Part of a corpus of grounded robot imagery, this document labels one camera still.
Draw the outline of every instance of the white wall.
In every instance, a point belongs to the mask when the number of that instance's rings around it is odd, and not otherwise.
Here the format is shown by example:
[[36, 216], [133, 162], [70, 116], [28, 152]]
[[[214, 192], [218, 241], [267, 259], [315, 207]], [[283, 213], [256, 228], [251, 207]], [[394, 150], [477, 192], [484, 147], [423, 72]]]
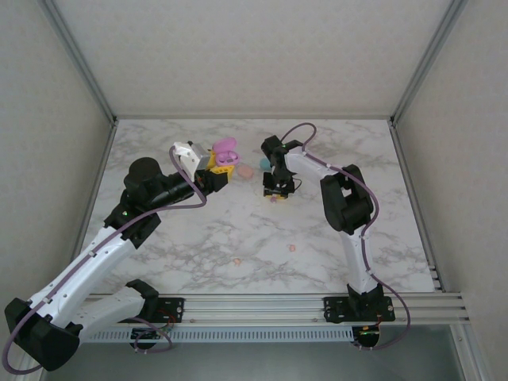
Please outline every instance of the white wall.
[[37, 2], [0, 2], [0, 57], [3, 309], [68, 263], [108, 125]]
[[57, 0], [116, 115], [389, 116], [450, 0]]
[[398, 126], [438, 265], [508, 379], [508, 6], [470, 0]]

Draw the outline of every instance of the pink object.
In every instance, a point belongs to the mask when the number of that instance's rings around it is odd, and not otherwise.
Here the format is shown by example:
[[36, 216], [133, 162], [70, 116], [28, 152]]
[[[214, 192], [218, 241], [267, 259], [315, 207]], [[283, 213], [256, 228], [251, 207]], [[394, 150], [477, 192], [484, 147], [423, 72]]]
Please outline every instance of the pink object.
[[219, 167], [238, 164], [240, 156], [233, 151], [236, 146], [237, 140], [234, 137], [216, 141], [212, 146], [212, 150], [215, 152], [215, 164]]
[[237, 167], [237, 174], [243, 179], [251, 179], [254, 176], [254, 171], [248, 165], [239, 165]]

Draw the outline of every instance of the cable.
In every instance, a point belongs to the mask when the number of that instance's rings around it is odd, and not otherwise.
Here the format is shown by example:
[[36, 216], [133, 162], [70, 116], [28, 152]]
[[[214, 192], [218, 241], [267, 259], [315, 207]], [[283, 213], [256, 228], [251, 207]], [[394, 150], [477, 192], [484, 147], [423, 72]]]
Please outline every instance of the cable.
[[[314, 125], [313, 123], [309, 123], [309, 122], [304, 122], [304, 123], [300, 123], [299, 125], [296, 125], [295, 127], [293, 127], [292, 129], [290, 129], [289, 131], [287, 131], [284, 136], [282, 137], [281, 141], [284, 140], [290, 133], [292, 133], [293, 131], [295, 131], [297, 128], [299, 127], [302, 127], [304, 125], [308, 125], [310, 127], [312, 127], [313, 129], [313, 132], [312, 134], [310, 135], [310, 137], [305, 140], [305, 142], [303, 143], [303, 146], [302, 146], [302, 151], [306, 154], [306, 157], [308, 157], [309, 159], [315, 161], [316, 163], [324, 166], [324, 167], [328, 167], [333, 170], [333, 171], [336, 171], [336, 172], [339, 172], [341, 175], [344, 175], [346, 176], [348, 179], [351, 179], [352, 181], [354, 181], [355, 183], [357, 183], [358, 185], [360, 185], [362, 188], [365, 189], [365, 191], [371, 196], [372, 198], [372, 201], [374, 202], [374, 205], [375, 205], [375, 210], [374, 210], [374, 216], [372, 216], [372, 219], [365, 225], [365, 227], [362, 229], [361, 231], [361, 234], [362, 234], [362, 237], [365, 236], [365, 233], [367, 232], [367, 229], [370, 228], [372, 226], [372, 224], [375, 222], [375, 220], [377, 219], [377, 217], [379, 216], [379, 201], [377, 199], [377, 197], [375, 196], [374, 192], [372, 192], [372, 190], [363, 182], [361, 181], [360, 179], [358, 179], [357, 177], [355, 177], [354, 175], [351, 175], [350, 173], [344, 171], [342, 168], [338, 168], [338, 167], [334, 167], [332, 165], [328, 165], [326, 162], [324, 162], [323, 160], [321, 159], [318, 159], [316, 156], [314, 155], [311, 155], [308, 151], [306, 151], [306, 146], [310, 143], [311, 140], [314, 139], [314, 137], [316, 136], [316, 133], [318, 132], [318, 128], [316, 127], [316, 125]], [[361, 241], [361, 247], [362, 247], [362, 258], [364, 260], [364, 265], [365, 265], [365, 268], [367, 269], [369, 275], [371, 276], [371, 278], [373, 278], [377, 283], [379, 283], [381, 286], [387, 288], [393, 295], [395, 295], [395, 297], [402, 303], [402, 306], [404, 307], [404, 310], [406, 311], [406, 316], [407, 316], [407, 323], [406, 323], [406, 328], [404, 329], [404, 331], [402, 331], [402, 333], [397, 336], [395, 339], [393, 339], [392, 341], [386, 343], [386, 344], [383, 344], [383, 345], [379, 345], [379, 346], [376, 346], [376, 347], [370, 347], [369, 349], [372, 351], [372, 350], [380, 350], [380, 349], [385, 349], [385, 348], [388, 348], [390, 346], [392, 346], [393, 344], [396, 344], [398, 343], [400, 340], [402, 340], [404, 337], [406, 337], [407, 333], [409, 332], [410, 328], [411, 328], [411, 314], [410, 314], [410, 309], [409, 307], [407, 306], [406, 302], [404, 301], [404, 299], [402, 298], [402, 296], [393, 289], [393, 287], [390, 287], [389, 285], [387, 285], [385, 282], [383, 282], [381, 279], [379, 279], [377, 276], [375, 276], [373, 273], [372, 273], [372, 267], [371, 265], [368, 263], [368, 259], [367, 259], [367, 251], [366, 251], [366, 248], [365, 248], [365, 240], [362, 239]]]
[[[135, 321], [138, 321], [140, 323], [143, 323], [143, 324], [146, 324], [148, 327], [150, 327], [151, 329], [147, 329], [146, 331], [140, 333], [139, 335], [137, 335], [136, 337], [136, 340], [134, 341], [134, 352], [138, 353], [140, 350], [143, 351], [143, 353], [146, 355], [148, 353], [162, 353], [162, 352], [167, 352], [169, 351], [171, 348], [173, 348], [173, 342], [171, 341], [171, 339], [169, 338], [168, 334], [162, 329], [162, 328], [158, 328], [158, 327], [155, 327], [150, 321], [146, 321], [144, 319], [141, 319], [140, 317], [131, 317], [132, 320], [135, 320]], [[166, 347], [166, 348], [162, 348], [162, 349], [139, 349], [137, 347], [137, 343], [138, 341], [144, 336], [146, 335], [147, 333], [150, 333], [150, 332], [158, 332], [160, 333], [161, 336], [163, 336], [167, 342], [169, 343], [169, 345]]]
[[[176, 161], [175, 157], [175, 146], [171, 146], [169, 148], [169, 158], [173, 165], [176, 168], [176, 171], [183, 177], [183, 179], [190, 185], [192, 190], [196, 193], [196, 195], [201, 200], [201, 203], [199, 204], [193, 204], [193, 205], [171, 205], [171, 206], [162, 206], [160, 208], [149, 210], [148, 212], [145, 212], [135, 218], [133, 218], [131, 221], [127, 222], [125, 225], [123, 225], [120, 229], [116, 230], [115, 232], [111, 233], [108, 237], [106, 237], [102, 242], [100, 242], [95, 248], [92, 249], [92, 252], [97, 254], [97, 252], [103, 248], [108, 242], [113, 240], [118, 234], [122, 233], [124, 230], [128, 229], [130, 226], [134, 225], [139, 220], [142, 220], [145, 217], [151, 216], [154, 213], [163, 212], [165, 210], [178, 210], [178, 209], [196, 209], [201, 208], [206, 205], [206, 197], [205, 195], [199, 190], [198, 187], [195, 186], [194, 183], [192, 183], [191, 179], [189, 179], [189, 176], [187, 176], [187, 173], [180, 167], [178, 162]], [[82, 260], [80, 260], [69, 272], [60, 280], [56, 286], [46, 295], [44, 300], [51, 300], [53, 296], [58, 292], [59, 289], [61, 289], [65, 283], [90, 259], [92, 256], [85, 256]], [[35, 307], [33, 307], [20, 321], [17, 323], [16, 327], [14, 327], [13, 332], [10, 334], [9, 338], [7, 339], [7, 342], [5, 346], [3, 347], [2, 351], [2, 365], [8, 371], [9, 373], [13, 375], [28, 375], [30, 373], [33, 373], [35, 371], [38, 371], [42, 368], [41, 365], [37, 365], [34, 368], [31, 369], [25, 369], [25, 370], [19, 370], [14, 369], [9, 364], [9, 350], [12, 346], [14, 340], [16, 339], [16, 336], [19, 334], [19, 331], [23, 328], [25, 323], [45, 304], [45, 301], [39, 302]], [[132, 317], [133, 320], [140, 320], [138, 317]]]

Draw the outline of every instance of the yellow block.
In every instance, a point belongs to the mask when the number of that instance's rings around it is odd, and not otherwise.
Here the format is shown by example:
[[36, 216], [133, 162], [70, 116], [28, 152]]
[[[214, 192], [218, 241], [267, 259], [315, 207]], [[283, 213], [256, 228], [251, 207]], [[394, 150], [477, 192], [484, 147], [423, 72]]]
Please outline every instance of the yellow block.
[[210, 151], [210, 160], [208, 160], [208, 164], [206, 165], [206, 169], [212, 169], [215, 167], [215, 152], [209, 149]]
[[233, 171], [235, 169], [235, 166], [234, 165], [226, 165], [224, 167], [213, 167], [210, 169], [211, 172], [213, 173], [227, 173], [228, 174], [228, 181], [231, 180], [231, 178], [233, 177]]

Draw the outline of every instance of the black mounting bracket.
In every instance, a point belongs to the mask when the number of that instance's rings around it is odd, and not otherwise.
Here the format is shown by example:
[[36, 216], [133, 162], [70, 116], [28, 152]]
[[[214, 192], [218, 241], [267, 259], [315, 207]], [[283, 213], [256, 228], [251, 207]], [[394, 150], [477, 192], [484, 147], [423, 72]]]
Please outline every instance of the black mounting bracket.
[[325, 320], [328, 323], [395, 321], [391, 298], [383, 295], [383, 287], [380, 284], [363, 294], [358, 294], [348, 285], [348, 292], [349, 296], [323, 298]]
[[[167, 323], [169, 315], [175, 318], [174, 323], [181, 323], [185, 306], [184, 298], [158, 298], [155, 310], [147, 320], [151, 323]], [[134, 320], [124, 320], [122, 323], [135, 323]]]

